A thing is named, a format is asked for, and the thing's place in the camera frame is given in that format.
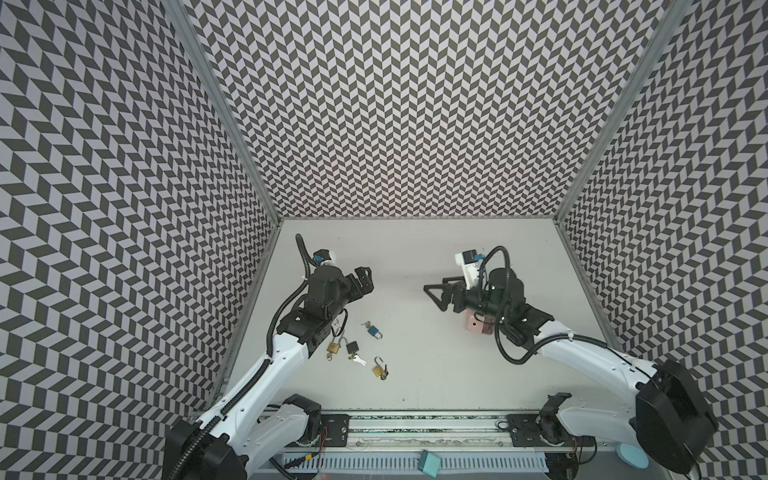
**chevron patterned wall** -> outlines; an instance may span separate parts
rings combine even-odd
[[[156,0],[0,2],[0,477],[158,478],[268,228]]]
[[[185,0],[285,216],[552,214],[668,0]]]
[[[694,3],[565,222],[628,350],[706,390],[708,478],[768,478],[767,22]]]

